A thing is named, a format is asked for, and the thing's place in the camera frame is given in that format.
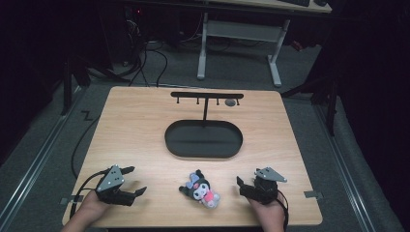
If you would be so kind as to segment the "black keyboard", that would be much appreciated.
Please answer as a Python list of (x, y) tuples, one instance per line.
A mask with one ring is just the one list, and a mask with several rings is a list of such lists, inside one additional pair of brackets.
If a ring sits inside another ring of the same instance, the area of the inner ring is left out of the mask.
[(278, 0), (280, 2), (288, 3), (288, 4), (293, 4), (296, 6), (301, 6), (301, 7), (309, 7), (310, 0)]

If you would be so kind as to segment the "black computer tower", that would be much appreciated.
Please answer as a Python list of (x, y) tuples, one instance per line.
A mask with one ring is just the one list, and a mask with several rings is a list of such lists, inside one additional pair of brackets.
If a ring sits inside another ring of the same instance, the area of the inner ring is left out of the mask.
[(130, 62), (137, 64), (137, 59), (144, 45), (143, 12), (141, 8), (126, 6), (124, 8), (127, 35), (131, 46)]

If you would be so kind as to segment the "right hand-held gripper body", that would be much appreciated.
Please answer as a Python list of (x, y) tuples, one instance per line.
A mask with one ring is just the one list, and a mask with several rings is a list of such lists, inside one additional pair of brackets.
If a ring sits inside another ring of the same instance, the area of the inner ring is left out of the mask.
[(278, 182), (286, 183), (287, 179), (272, 167), (262, 168), (261, 171), (263, 173), (261, 176), (254, 174), (252, 186), (254, 191), (249, 198), (267, 205), (278, 198)]

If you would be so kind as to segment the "person's left hand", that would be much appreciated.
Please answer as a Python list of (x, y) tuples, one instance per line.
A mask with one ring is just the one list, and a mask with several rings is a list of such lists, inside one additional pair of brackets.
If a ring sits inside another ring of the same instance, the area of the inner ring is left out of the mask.
[(90, 190), (84, 198), (77, 213), (89, 222), (100, 219), (110, 208), (109, 204), (102, 202), (94, 190)]

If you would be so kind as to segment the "metal floor rail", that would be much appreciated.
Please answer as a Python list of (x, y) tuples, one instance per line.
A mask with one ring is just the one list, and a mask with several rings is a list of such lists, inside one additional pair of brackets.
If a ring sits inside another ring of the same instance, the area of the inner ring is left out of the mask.
[(313, 106), (313, 110), (318, 118), (322, 130), (325, 133), (326, 139), (331, 146), (332, 154), (337, 167), (337, 172), (349, 199), (350, 205), (354, 211), (356, 219), (360, 224), (362, 232), (376, 232), (374, 224), (366, 209), (366, 204), (358, 188), (356, 187), (349, 168), (342, 156), (342, 152), (337, 145), (337, 141), (327, 128), (324, 110), (321, 106), (315, 105)]
[(64, 92), (54, 99), (30, 124), (6, 163), (0, 167), (0, 232), (6, 232), (26, 196), (42, 172), (51, 149), (86, 87), (75, 87), (72, 105), (63, 110)]

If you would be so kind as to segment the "white-legged wooden desk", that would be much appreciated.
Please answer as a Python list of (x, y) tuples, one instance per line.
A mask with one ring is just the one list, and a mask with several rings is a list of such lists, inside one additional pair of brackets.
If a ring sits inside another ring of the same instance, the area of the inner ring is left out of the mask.
[[(301, 7), (293, 4), (280, 2), (278, 0), (204, 0), (205, 7), (216, 5), (241, 7), (243, 10), (249, 10), (251, 7), (257, 10), (275, 10), (279, 13), (296, 13), (296, 14), (330, 14), (332, 7), (327, 5), (320, 7), (310, 0), (309, 7)], [(287, 34), (290, 17), (287, 16), (280, 22), (280, 25), (262, 25), (255, 23), (234, 22), (231, 19), (209, 19), (208, 14), (203, 14), (201, 50), (199, 53), (197, 78), (203, 80), (206, 76), (207, 63), (207, 39), (209, 37), (219, 37), (227, 39), (248, 40), (256, 42), (274, 43), (273, 53), (267, 56), (267, 62), (270, 68), (271, 77), (276, 87), (281, 86), (281, 80), (278, 73), (277, 59), (281, 50), (283, 41)]]

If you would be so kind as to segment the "black and pink plush toy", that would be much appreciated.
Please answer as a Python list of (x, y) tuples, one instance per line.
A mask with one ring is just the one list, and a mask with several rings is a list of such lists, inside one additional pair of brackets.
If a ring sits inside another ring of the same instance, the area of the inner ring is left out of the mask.
[(211, 189), (200, 169), (190, 174), (190, 180), (179, 186), (179, 191), (208, 209), (215, 209), (220, 203), (220, 195)]

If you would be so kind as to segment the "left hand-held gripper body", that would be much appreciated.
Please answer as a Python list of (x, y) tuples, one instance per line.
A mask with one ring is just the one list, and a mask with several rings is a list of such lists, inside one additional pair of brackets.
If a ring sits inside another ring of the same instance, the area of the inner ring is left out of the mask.
[(96, 186), (96, 194), (106, 204), (131, 206), (135, 197), (131, 192), (120, 190), (120, 186), (125, 183), (120, 168), (118, 164), (114, 164), (104, 172)]

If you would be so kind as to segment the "black metal stand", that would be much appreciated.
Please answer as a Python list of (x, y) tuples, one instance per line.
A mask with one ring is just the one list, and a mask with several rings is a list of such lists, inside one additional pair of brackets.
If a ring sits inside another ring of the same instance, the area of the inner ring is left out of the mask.
[(310, 102), (312, 104), (327, 104), (327, 114), (325, 116), (325, 126), (331, 136), (335, 135), (334, 120), (337, 113), (337, 87), (338, 80), (334, 76), (323, 76), (308, 80), (305, 83), (292, 88), (280, 95), (289, 98), (299, 93), (312, 93)]
[(64, 67), (64, 97), (63, 97), (63, 110), (62, 115), (67, 115), (73, 104), (73, 81), (76, 80), (79, 87), (88, 88), (91, 84), (91, 77), (88, 73), (88, 69), (94, 69), (97, 72), (103, 74), (108, 79), (114, 81), (126, 82), (126, 79), (120, 77), (118, 74), (105, 69), (96, 63), (93, 63), (81, 56), (73, 55), (69, 56)]

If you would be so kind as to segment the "person's right hand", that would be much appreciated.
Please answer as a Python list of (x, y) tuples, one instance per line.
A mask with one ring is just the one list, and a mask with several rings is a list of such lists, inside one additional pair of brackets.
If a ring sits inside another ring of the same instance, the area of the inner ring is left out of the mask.
[(275, 200), (270, 204), (263, 205), (259, 202), (248, 199), (249, 204), (253, 208), (257, 219), (262, 226), (284, 226), (284, 210), (280, 203)]

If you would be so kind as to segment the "black hook stand with tray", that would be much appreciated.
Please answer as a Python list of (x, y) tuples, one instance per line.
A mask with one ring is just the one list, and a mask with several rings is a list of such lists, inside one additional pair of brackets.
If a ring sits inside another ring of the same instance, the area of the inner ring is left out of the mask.
[(209, 100), (234, 101), (239, 105), (243, 94), (171, 92), (170, 96), (204, 100), (203, 117), (200, 120), (179, 120), (168, 126), (164, 133), (166, 148), (180, 158), (229, 159), (234, 157), (243, 145), (243, 134), (234, 124), (227, 121), (208, 120)]

